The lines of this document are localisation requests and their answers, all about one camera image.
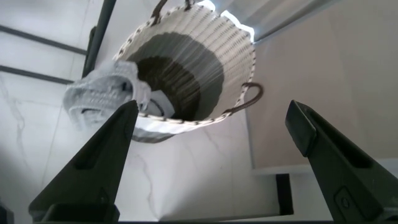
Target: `metal rack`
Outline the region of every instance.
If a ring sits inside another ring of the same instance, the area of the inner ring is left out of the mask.
[[[98,52],[100,51],[102,40],[104,39],[104,35],[106,32],[106,28],[108,27],[109,20],[112,16],[114,5],[116,4],[116,0],[104,0],[104,3],[101,8],[101,13],[99,14],[99,19],[97,26],[92,28],[89,36],[89,42],[87,50],[79,49],[76,47],[72,47],[66,44],[62,44],[53,40],[48,40],[43,37],[38,37],[36,35],[28,34],[23,31],[15,30],[10,27],[1,26],[0,32],[5,32],[11,35],[15,35],[18,37],[22,37],[28,40],[33,40],[39,42],[41,44],[50,45],[52,47],[56,47],[59,49],[67,50],[73,53],[82,54],[86,56],[85,64],[83,67],[83,71],[81,77],[86,77],[95,66],[95,62],[98,56]],[[16,75],[22,75],[25,77],[37,78],[40,80],[50,81],[54,83],[60,84],[69,84],[72,83],[73,80],[67,80],[64,78],[52,77],[50,75],[44,75],[40,73],[35,73],[27,70],[21,70],[18,68],[12,68],[5,65],[0,65],[0,72],[13,73]]]

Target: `marble floor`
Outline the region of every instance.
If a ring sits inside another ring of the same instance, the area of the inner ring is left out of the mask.
[[[115,10],[128,8],[137,17],[126,33],[147,19],[149,11],[140,7],[151,8],[149,4],[154,2],[157,1],[118,0]],[[36,3],[32,7],[28,0],[0,1],[0,24],[85,48],[87,33],[98,19],[101,1],[38,0]],[[123,21],[123,13],[118,14],[119,22]],[[7,20],[21,16],[31,19]],[[58,20],[51,21],[51,16]],[[32,22],[45,25],[32,26]],[[111,58],[114,48],[125,39],[122,32],[120,36],[105,38],[99,60]],[[0,49],[1,65],[62,78],[78,78],[84,61],[81,55],[4,33],[0,33]],[[27,212],[30,201],[95,132],[77,131],[71,125],[62,108],[65,88],[61,84],[0,72],[0,200],[14,211],[17,224],[30,223]],[[244,111],[162,143],[132,142],[116,199],[120,220],[277,215],[274,176],[256,177],[251,172]]]

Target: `bright light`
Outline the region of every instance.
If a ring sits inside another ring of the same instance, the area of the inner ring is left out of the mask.
[[[210,0],[204,0],[201,2],[198,2],[199,6],[205,6],[206,8],[215,11],[216,10],[216,6],[210,1]]]
[[[235,25],[236,27],[245,30],[246,32],[249,32],[250,34],[250,41],[253,43],[254,42],[254,29],[252,27],[243,25],[239,22],[239,20],[232,15],[231,13],[229,13],[227,10],[225,10],[223,13],[221,13],[221,16],[225,16],[228,19],[230,19]]]

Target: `basket handle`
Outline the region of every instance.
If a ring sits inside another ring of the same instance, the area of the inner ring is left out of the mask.
[[[160,12],[161,12],[163,6],[166,4],[166,2],[167,2],[167,0],[160,0],[159,3],[156,5],[156,7],[151,15],[151,18],[155,18],[154,23],[151,26],[154,26],[159,23]],[[185,5],[186,5],[185,11],[188,11],[191,9],[190,0],[185,0]]]
[[[231,113],[230,114],[230,116],[231,116],[232,114],[235,114],[236,112],[243,110],[243,109],[257,103],[257,101],[259,101],[264,94],[264,88],[262,87],[262,85],[260,83],[253,83],[253,82],[243,83],[242,87],[249,87],[249,88],[257,87],[259,92],[253,99],[245,102],[244,104],[242,104],[240,106],[235,106],[234,108],[228,109],[228,110],[224,111],[224,113]]]

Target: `white and gray basket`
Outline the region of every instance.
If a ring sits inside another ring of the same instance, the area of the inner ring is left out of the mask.
[[[256,56],[250,36],[228,18],[186,0],[152,17],[122,45],[115,60],[137,63],[139,79],[162,90],[173,104],[171,118],[139,113],[133,140],[161,142],[175,134],[220,122],[260,99],[251,82]],[[243,103],[250,87],[255,98]]]

